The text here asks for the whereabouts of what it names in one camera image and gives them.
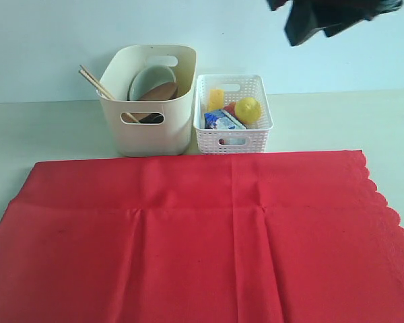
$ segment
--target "red tablecloth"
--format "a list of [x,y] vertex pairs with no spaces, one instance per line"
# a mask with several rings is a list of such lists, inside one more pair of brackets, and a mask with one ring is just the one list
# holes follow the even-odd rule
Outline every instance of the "red tablecloth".
[[0,323],[402,323],[404,230],[365,165],[38,163],[0,224]]

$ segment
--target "table surface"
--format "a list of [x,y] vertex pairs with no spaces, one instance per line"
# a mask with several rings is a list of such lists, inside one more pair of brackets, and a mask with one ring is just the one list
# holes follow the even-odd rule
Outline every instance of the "table surface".
[[[269,96],[267,152],[361,149],[404,227],[404,90]],[[195,134],[186,153],[198,153]],[[0,104],[0,219],[36,162],[120,157],[99,102]]]

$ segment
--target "perforated basket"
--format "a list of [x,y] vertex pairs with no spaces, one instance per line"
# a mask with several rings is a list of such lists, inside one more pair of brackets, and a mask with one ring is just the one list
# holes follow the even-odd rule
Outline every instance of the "perforated basket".
[[[262,106],[262,116],[247,125],[246,130],[205,129],[205,117],[209,91],[224,89],[224,105],[237,102],[245,97],[254,97]],[[258,75],[200,75],[196,80],[195,116],[193,126],[196,129],[197,144],[202,153],[262,153],[273,121],[265,88]],[[241,145],[226,145],[228,139],[242,139]]]

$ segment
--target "white plastic bin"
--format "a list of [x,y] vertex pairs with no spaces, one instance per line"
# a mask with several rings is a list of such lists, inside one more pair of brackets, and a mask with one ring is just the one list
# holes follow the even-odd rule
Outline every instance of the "white plastic bin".
[[[246,130],[205,129],[205,117],[209,91],[224,89],[224,105],[237,102],[245,97],[254,97],[260,102],[262,116],[248,125]],[[265,88],[258,75],[200,75],[196,80],[195,116],[193,126],[196,129],[197,144],[202,153],[262,153],[269,131],[273,128]],[[222,140],[242,139],[241,145],[224,145]]]
[[[156,57],[176,57],[178,64],[171,69],[178,85],[177,98],[157,102],[126,101],[133,78],[145,67],[156,64],[156,60],[152,60]],[[98,95],[120,153],[145,157],[179,155],[185,151],[191,140],[195,69],[196,52],[183,45],[135,45],[117,52],[100,79],[116,100]],[[126,123],[121,118],[125,112],[157,112],[163,114],[164,121],[160,124]]]

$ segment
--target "yellow object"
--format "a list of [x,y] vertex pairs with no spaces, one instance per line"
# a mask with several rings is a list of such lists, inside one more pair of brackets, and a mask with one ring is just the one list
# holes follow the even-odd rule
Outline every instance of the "yellow object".
[[252,124],[262,116],[261,104],[254,98],[244,98],[235,105],[235,115],[244,124]]
[[224,102],[224,91],[222,89],[212,89],[209,91],[208,112],[222,109]]

